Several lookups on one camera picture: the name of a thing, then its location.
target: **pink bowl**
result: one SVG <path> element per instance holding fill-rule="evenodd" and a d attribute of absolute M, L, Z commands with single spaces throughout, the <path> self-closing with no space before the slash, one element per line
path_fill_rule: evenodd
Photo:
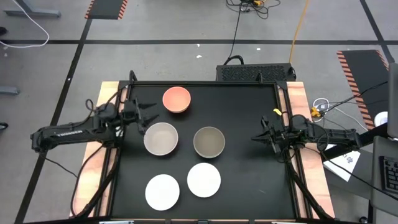
<path fill-rule="evenodd" d="M 181 113 L 185 111 L 191 103 L 191 94 L 183 87 L 175 86 L 169 88 L 163 94 L 163 105 L 170 112 Z"/>

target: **yellow cable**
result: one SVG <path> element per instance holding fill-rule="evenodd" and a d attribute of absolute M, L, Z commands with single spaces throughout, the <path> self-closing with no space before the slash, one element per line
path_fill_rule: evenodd
<path fill-rule="evenodd" d="M 300 27 L 301 27 L 301 23 L 303 22 L 303 19 L 304 19 L 304 16 L 305 16 L 305 12 L 307 11 L 307 7 L 308 7 L 309 2 L 310 2 L 310 0 L 305 0 L 304 10 L 303 10 L 303 13 L 301 14 L 300 22 L 298 22 L 298 26 L 296 28 L 296 32 L 294 33 L 292 47 L 290 48 L 289 63 L 292 63 L 292 56 L 293 56 L 293 51 L 294 51 L 294 42 L 296 42 L 297 34 L 299 33 L 299 30 L 300 30 Z"/>

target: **white cable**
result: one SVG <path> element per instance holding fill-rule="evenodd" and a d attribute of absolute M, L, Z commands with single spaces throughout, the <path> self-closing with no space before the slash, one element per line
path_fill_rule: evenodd
<path fill-rule="evenodd" d="M 321 103 L 321 104 L 315 105 L 315 103 L 316 103 L 318 100 L 325 100 L 326 103 Z M 328 105 L 328 108 L 326 109 L 326 111 L 329 110 L 330 104 L 329 104 L 328 99 L 326 99 L 326 98 L 318 98 L 318 99 L 314 100 L 314 102 L 312 103 L 312 106 L 315 107 L 316 109 L 318 109 L 318 106 L 319 106 L 319 105 Z M 355 120 L 355 121 L 356 121 L 363 129 L 365 129 L 366 131 L 368 130 L 367 128 L 365 128 L 365 127 L 364 127 L 357 119 L 355 119 L 354 117 L 348 115 L 347 113 L 345 113 L 344 111 L 340 110 L 340 109 L 337 108 L 337 107 L 335 107 L 334 109 L 340 111 L 341 113 L 343 113 L 343 114 L 346 115 L 347 117 L 349 117 L 349 118 Z M 318 120 L 314 121 L 314 122 L 319 122 L 319 121 L 321 121 L 322 119 L 323 119 L 323 117 L 322 117 L 321 119 L 318 119 Z"/>
<path fill-rule="evenodd" d="M 40 25 L 38 25 L 38 23 L 36 23 L 32 18 L 30 18 L 30 16 L 25 12 L 25 10 L 24 10 L 15 0 L 12 0 L 12 1 L 22 10 L 22 12 L 25 13 L 25 15 L 26 15 L 34 24 L 36 24 L 40 29 L 42 29 L 42 30 L 45 32 L 45 34 L 47 35 L 47 40 L 46 40 L 43 44 L 40 44 L 40 45 L 29 45 L 29 46 L 13 46 L 13 45 L 5 44 L 5 43 L 3 43 L 3 42 L 1 42 L 1 41 L 0 41 L 0 44 L 3 44 L 4 46 L 11 47 L 11 48 L 17 48 L 17 49 L 24 49 L 24 48 L 29 48 L 29 47 L 43 47 L 43 46 L 50 40 L 50 35 L 49 35 L 49 33 L 48 33 L 47 31 L 45 31 L 45 29 L 43 29 L 43 27 L 41 27 Z"/>

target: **floor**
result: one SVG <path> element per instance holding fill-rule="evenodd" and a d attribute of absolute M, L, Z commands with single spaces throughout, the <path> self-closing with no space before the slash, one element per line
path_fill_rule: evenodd
<path fill-rule="evenodd" d="M 285 40 L 292 40 L 305 1 L 281 1 L 270 9 L 268 20 L 255 14 L 241 15 L 237 39 L 250 41 L 235 45 L 234 53 L 242 55 L 246 63 L 288 61 L 290 41 Z M 0 96 L 0 118 L 10 125 L 0 133 L 1 223 L 14 223 L 34 170 L 37 154 L 30 150 L 31 133 L 50 122 L 83 119 L 88 113 L 85 100 L 96 101 L 101 82 L 126 80 L 130 69 L 139 80 L 214 80 L 215 67 L 231 50 L 238 17 L 226 8 L 224 0 L 135 0 L 127 5 L 122 20 L 90 24 L 84 19 L 90 0 L 32 0 L 32 4 L 60 10 L 62 17 L 36 19 L 50 34 L 45 47 L 0 48 L 0 83 L 21 89 L 17 96 Z M 376 28 L 363 4 L 368 5 Z M 310 104 L 319 97 L 340 101 L 352 96 L 336 51 L 378 49 L 385 56 L 391 53 L 398 58 L 397 7 L 395 0 L 310 1 L 298 35 L 298 40 L 304 41 L 295 47 L 292 62 L 298 80 L 305 83 Z M 0 9 L 7 8 L 16 6 L 11 0 L 0 1 Z M 1 38 L 13 44 L 37 44 L 45 39 L 26 18 L 0 13 L 0 26 L 9 29 Z M 83 45 L 79 40 L 85 26 L 89 31 L 83 35 Z M 65 102 L 57 107 L 59 99 Z M 341 109 L 363 123 L 355 105 Z M 328 115 L 337 123 L 361 130 L 339 112 Z M 331 123 L 326 127 L 338 128 Z M 84 144 L 60 146 L 48 157 L 78 172 L 84 148 Z M 46 162 L 24 221 L 67 218 L 74 181 L 70 174 Z M 367 214 L 365 199 L 329 187 L 338 218 L 354 222 Z M 381 213 L 377 222 L 398 223 L 398 218 Z"/>

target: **wooden table edge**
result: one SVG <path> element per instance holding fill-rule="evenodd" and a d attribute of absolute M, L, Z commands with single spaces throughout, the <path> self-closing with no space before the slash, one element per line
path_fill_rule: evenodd
<path fill-rule="evenodd" d="M 119 82 L 102 82 L 101 90 L 99 92 L 97 106 L 105 103 L 118 89 Z M 305 94 L 304 84 L 302 82 L 288 82 L 288 94 L 290 98 L 290 104 L 292 108 L 293 114 L 302 114 L 306 118 L 311 119 L 311 114 L 308 106 L 307 96 Z M 282 110 L 285 110 L 285 103 L 283 97 L 283 92 L 279 90 L 279 96 L 281 98 Z M 87 143 L 85 155 L 83 158 L 83 162 L 86 160 L 88 156 L 90 156 L 95 149 L 100 146 L 98 142 L 89 142 Z M 308 144 L 307 147 L 312 149 L 316 149 L 313 144 Z M 327 212 L 327 214 L 331 216 L 335 216 L 333 211 L 333 206 L 330 199 L 330 193 L 328 189 L 328 185 L 326 182 L 325 172 L 323 170 L 323 164 L 321 157 L 310 150 L 301 149 L 302 156 L 302 164 L 305 173 L 305 179 L 307 182 L 307 187 L 312 195 L 315 197 L 317 202 L 323 207 L 323 209 Z M 108 166 L 109 168 L 112 166 L 114 157 L 114 150 L 111 153 L 111 160 Z M 105 157 L 105 149 L 101 149 L 100 152 L 95 155 L 90 162 L 87 163 L 86 167 L 81 172 L 78 188 L 76 194 L 73 199 L 73 208 L 76 213 L 81 211 L 87 202 L 92 198 L 94 193 L 96 192 L 101 178 L 101 172 L 103 170 Z M 99 215 L 106 215 L 106 206 L 108 205 L 109 200 L 109 186 L 105 190 L 102 198 L 102 206 L 99 211 Z M 296 186 L 297 199 L 298 199 L 298 208 L 300 210 L 300 216 L 306 217 L 305 214 L 305 206 L 303 195 L 300 189 Z"/>

